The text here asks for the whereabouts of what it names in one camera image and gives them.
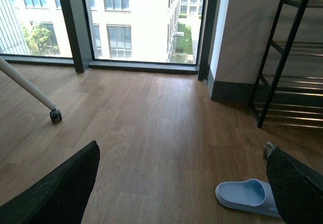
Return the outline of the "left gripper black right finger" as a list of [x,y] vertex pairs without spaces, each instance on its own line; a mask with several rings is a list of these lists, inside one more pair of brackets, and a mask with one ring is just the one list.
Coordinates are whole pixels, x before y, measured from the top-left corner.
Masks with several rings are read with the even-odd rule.
[[322,175],[268,142],[263,160],[285,223],[322,223]]

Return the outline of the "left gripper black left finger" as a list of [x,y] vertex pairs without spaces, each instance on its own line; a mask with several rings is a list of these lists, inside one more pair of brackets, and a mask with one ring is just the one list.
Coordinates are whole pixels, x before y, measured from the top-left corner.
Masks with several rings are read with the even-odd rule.
[[1,223],[81,223],[100,149],[91,141],[30,188],[1,206]]

